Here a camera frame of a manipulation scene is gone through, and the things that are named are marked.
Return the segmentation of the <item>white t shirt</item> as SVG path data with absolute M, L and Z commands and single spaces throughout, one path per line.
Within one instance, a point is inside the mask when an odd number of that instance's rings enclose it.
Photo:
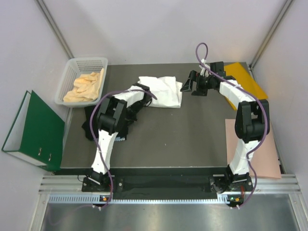
M 183 86 L 176 77 L 139 77 L 138 83 L 148 86 L 151 93 L 157 98 L 152 100 L 150 107 L 181 108 Z

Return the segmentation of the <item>black t shirt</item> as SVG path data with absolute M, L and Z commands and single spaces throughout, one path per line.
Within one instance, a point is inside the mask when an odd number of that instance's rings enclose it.
M 95 106 L 88 106 L 85 107 L 85 116 L 86 116 L 86 121 L 83 123 L 83 125 L 81 126 L 84 131 L 85 131 L 85 136 L 89 141 L 94 141 L 92 133 L 90 131 L 90 117 L 92 115 L 92 111 L 95 108 Z M 96 117 L 97 117 L 97 111 L 94 114 L 94 119 L 92 122 L 92 127 L 93 127 L 93 131 L 95 134 L 95 137 L 98 138 L 99 134 L 98 134 L 98 126 L 97 126 L 97 122 L 96 122 Z M 132 124 L 132 122 L 130 121 L 125 121 L 124 123 L 124 127 L 119 131 L 119 133 L 116 136 L 115 141 L 125 141 L 127 139 L 127 135 L 128 135 L 128 128 L 129 126 Z

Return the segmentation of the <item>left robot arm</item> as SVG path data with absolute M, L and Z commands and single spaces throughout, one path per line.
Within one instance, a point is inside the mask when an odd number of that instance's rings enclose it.
M 89 126 L 97 149 L 87 178 L 97 190 L 113 192 L 110 159 L 114 142 L 127 138 L 128 126 L 137 121 L 137 113 L 153 99 L 157 97 L 150 87 L 135 83 L 127 90 L 107 93 L 94 107 Z

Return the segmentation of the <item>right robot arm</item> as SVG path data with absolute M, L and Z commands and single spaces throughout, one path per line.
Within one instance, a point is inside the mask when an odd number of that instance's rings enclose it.
M 193 96 L 207 96 L 209 90 L 217 90 L 237 110 L 234 129 L 238 142 L 235 154 L 224 175 L 212 178 L 212 189 L 218 193 L 241 187 L 246 189 L 251 183 L 249 171 L 254 152 L 270 131 L 269 102 L 257 99 L 244 90 L 233 76 L 226 75 L 223 62 L 209 65 L 201 62 L 201 68 L 201 72 L 190 72 L 181 91 L 190 91 Z

